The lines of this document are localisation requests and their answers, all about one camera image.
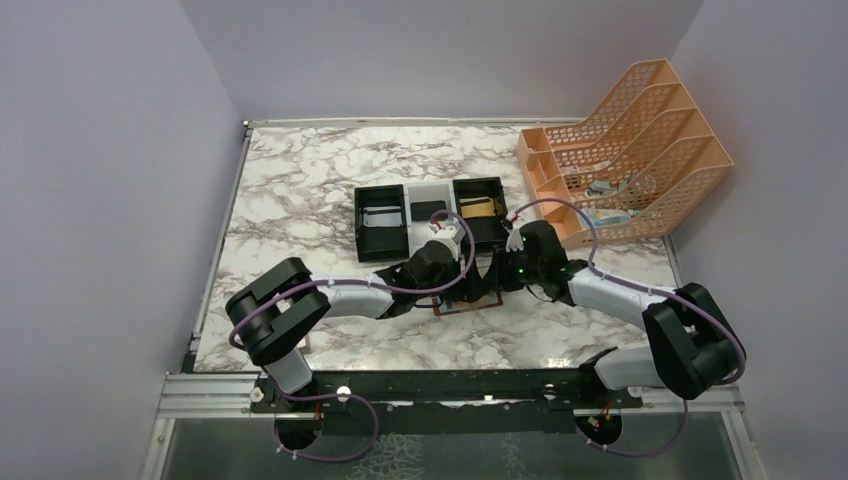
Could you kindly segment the black and white card tray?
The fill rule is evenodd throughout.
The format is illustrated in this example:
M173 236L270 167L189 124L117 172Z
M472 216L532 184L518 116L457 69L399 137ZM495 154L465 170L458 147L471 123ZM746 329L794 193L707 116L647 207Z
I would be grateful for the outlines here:
M508 236L502 226L507 204L498 177L357 187L354 189L354 231L361 263L405 260L432 236L435 219L455 226L446 215L465 219L478 252L491 253Z

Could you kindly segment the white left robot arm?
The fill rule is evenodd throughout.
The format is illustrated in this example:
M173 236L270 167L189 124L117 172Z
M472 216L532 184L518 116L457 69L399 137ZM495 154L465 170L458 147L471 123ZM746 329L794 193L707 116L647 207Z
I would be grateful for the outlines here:
M430 240L408 260L357 278L314 277L300 258L288 258L230 298L229 341L280 391L295 394L313 379L298 344L320 320L405 315L423 298L459 292L476 273L475 256L474 241Z

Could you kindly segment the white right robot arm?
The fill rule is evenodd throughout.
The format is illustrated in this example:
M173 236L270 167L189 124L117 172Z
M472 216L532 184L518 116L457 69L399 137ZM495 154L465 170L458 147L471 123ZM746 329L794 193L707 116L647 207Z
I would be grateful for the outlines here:
M580 366L590 389L665 388L685 400L740 371L744 348L700 284L667 289L599 272L571 259L546 221L509 230L498 253L506 286L538 287L547 299L599 311L645 332L645 347L599 353Z

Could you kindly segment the brown leather card holder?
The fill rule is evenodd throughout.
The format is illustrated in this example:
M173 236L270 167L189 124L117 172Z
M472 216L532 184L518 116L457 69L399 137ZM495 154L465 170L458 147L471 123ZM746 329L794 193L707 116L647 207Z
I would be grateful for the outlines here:
M489 274L492 260L492 255L482 255L475 259L478 264L480 274L492 287L492 291L488 296L472 304L460 302L457 300L458 289L457 286L455 286L454 289L447 295L432 297L427 300L424 305L431 308L437 317L501 306L503 304L502 294L496 288L497 273L496 271L493 271L492 274Z

